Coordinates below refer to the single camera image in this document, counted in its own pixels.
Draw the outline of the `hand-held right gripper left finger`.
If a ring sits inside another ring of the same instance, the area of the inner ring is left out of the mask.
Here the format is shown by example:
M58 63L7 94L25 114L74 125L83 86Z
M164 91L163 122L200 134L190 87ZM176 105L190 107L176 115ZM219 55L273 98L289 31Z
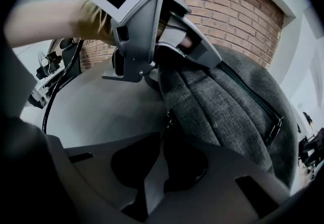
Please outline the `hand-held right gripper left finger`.
M71 199L79 224L163 224L162 188L149 189L155 209L147 218L135 207L138 190L123 185L111 168L113 155L133 143L154 141L160 133L146 133L108 143L64 148L56 136L47 137L56 172Z

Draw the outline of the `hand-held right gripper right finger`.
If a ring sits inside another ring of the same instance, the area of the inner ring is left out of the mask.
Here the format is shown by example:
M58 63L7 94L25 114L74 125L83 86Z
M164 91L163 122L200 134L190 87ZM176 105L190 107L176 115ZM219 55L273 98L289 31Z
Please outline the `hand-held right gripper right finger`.
M274 175L227 148L166 139L146 192L145 224L270 223L289 198Z

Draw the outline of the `white desk with clutter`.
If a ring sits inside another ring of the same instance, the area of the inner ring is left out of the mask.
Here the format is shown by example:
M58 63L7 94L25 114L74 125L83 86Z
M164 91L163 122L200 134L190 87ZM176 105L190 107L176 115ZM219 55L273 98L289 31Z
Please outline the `white desk with clutter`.
M47 55L39 52L39 68L36 70L38 83L33 89L28 102L43 108L50 100L55 85L71 62L78 45L73 38L55 40L52 52Z

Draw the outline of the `black office chair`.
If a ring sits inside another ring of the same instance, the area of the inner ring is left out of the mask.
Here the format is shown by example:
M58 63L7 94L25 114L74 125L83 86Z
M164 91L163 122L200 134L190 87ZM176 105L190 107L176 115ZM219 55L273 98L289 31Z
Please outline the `black office chair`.
M74 42L73 38L69 39L63 39L60 42L60 49L62 50L62 59L64 62L64 66L67 67L69 63L71 62L74 53L77 49L77 43ZM73 79L75 79L77 76L79 76L82 73L80 68L80 60L79 60L79 54L77 56L77 59L73 66L71 66L69 73L64 77L62 80L62 84L60 86L60 89L64 88L69 82L71 82Z

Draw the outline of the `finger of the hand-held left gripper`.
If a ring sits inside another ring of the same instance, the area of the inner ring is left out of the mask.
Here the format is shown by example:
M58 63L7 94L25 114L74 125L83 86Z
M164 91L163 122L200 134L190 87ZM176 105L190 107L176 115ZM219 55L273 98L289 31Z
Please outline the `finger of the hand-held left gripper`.
M184 0L163 0L161 14L166 16L166 24L159 37L159 46L169 48L198 65L216 67L222 61L222 57L207 37L190 21L190 13L191 9ZM179 46L186 36L192 40L192 46L188 49Z

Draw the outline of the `person's left hand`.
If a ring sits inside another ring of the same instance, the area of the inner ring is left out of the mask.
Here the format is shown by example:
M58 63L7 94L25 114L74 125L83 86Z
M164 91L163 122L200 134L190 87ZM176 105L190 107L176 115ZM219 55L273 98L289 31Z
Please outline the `person's left hand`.
M183 47L183 48L190 48L192 46L192 40L186 36L179 44L180 47Z

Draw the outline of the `person's left forearm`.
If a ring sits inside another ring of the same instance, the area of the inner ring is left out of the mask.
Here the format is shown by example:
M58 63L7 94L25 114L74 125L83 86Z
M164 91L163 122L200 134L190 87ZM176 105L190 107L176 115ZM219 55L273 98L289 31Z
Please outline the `person's left forearm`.
M111 17L90 0L32 2L14 7L4 25L11 48L79 38L114 46Z

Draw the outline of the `dark grey backpack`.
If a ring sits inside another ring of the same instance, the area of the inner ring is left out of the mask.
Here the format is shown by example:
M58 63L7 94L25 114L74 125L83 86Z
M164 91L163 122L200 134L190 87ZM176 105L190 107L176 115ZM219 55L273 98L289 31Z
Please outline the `dark grey backpack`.
M158 84L170 116L187 137L235 151L293 186L298 157L292 106L269 71L229 47L222 62L197 65L160 47Z

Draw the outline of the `small black wheeled chair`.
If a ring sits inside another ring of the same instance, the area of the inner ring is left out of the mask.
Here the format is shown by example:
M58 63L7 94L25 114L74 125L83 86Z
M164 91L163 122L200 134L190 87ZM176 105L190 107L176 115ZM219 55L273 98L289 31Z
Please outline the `small black wheeled chair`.
M316 135L305 136L298 146L298 159L306 167L316 167L324 160L324 127Z

